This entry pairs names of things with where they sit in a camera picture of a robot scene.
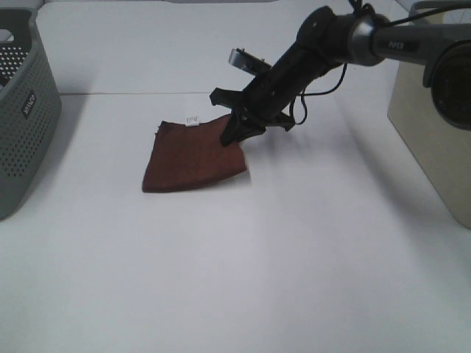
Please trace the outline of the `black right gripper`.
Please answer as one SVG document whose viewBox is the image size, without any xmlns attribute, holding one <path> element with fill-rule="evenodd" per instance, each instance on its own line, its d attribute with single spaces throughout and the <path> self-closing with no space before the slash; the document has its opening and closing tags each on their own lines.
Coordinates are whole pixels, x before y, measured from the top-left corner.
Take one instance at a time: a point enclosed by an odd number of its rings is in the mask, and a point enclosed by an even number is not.
<svg viewBox="0 0 471 353">
<path fill-rule="evenodd" d="M 315 79 L 339 67 L 343 53 L 337 40 L 297 39 L 269 71 L 253 76 L 243 90 L 215 88 L 211 104 L 230 109 L 221 144 L 229 146 L 262 135 L 267 127 L 289 131 L 296 122 L 293 113 L 283 110 L 292 107 Z"/>
</svg>

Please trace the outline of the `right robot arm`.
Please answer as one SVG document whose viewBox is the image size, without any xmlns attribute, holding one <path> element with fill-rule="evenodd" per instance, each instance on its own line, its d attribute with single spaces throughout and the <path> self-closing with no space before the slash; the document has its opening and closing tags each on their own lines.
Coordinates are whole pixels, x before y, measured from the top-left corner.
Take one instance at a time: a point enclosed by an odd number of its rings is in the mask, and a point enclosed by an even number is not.
<svg viewBox="0 0 471 353">
<path fill-rule="evenodd" d="M 210 95 L 212 104 L 231 111 L 222 145 L 262 135 L 269 126 L 290 130 L 294 103 L 315 79 L 334 68 L 386 59 L 421 65 L 436 111 L 455 128 L 470 128 L 470 25 L 430 24 L 426 13 L 390 21 L 368 4 L 354 4 L 346 15 L 326 6 L 313 11 L 273 65 L 241 49 L 231 52 L 230 64 L 252 81 L 243 90 L 217 88 Z"/>
</svg>

